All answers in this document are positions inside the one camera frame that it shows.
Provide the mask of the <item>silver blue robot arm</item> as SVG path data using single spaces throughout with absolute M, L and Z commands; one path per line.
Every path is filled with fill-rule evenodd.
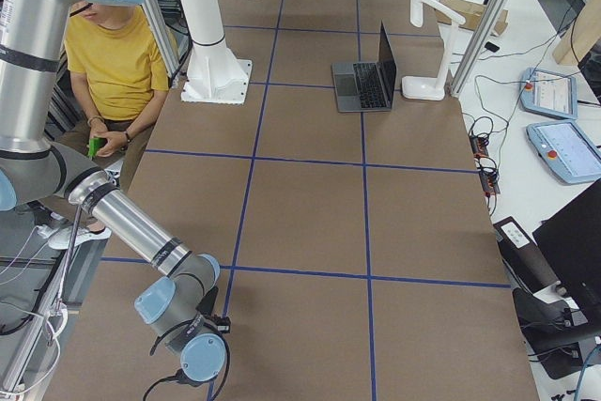
M 225 382 L 229 321 L 213 315 L 218 261 L 154 223 L 128 189 L 169 92 L 144 0 L 2 0 L 1 208 L 39 201 L 70 221 L 69 250 L 118 236 L 161 273 L 135 301 L 173 381 Z

